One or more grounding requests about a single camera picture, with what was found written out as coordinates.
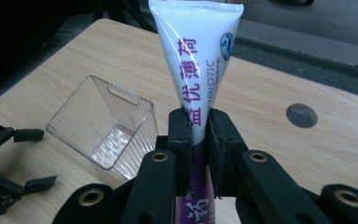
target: wooden table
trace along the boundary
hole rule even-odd
[[[45,130],[81,81],[95,75],[156,106],[159,134],[179,106],[158,36],[100,20],[0,97],[4,126]],[[293,125],[285,111],[308,105],[317,124]],[[358,96],[231,58],[215,108],[227,112],[249,148],[272,154],[302,187],[320,193],[341,183],[358,188]],[[123,183],[49,133],[38,143],[0,147],[0,175],[19,184],[58,175],[46,192],[23,197],[0,223],[51,223],[67,198],[89,183]],[[216,200],[216,223],[238,223],[234,199]]]

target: white toothpaste tube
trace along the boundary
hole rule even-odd
[[[193,134],[191,193],[178,198],[176,223],[214,223],[206,123],[228,66],[243,5],[149,0],[180,104]]]

